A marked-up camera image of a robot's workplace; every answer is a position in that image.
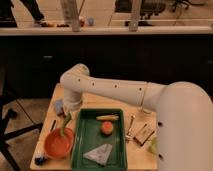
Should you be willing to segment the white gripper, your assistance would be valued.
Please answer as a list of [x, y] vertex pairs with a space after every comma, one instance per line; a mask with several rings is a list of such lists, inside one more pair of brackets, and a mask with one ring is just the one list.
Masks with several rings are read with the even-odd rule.
[[75, 91], [65, 90], [63, 104], [66, 112], [78, 110], [82, 105], [82, 94]]

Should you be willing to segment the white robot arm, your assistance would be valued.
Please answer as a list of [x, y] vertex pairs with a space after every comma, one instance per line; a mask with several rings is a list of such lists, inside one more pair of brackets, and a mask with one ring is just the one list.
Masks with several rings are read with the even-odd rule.
[[155, 112], [158, 171], [213, 171], [213, 102], [200, 86], [94, 78], [84, 64], [64, 72], [60, 83], [70, 111], [87, 92]]

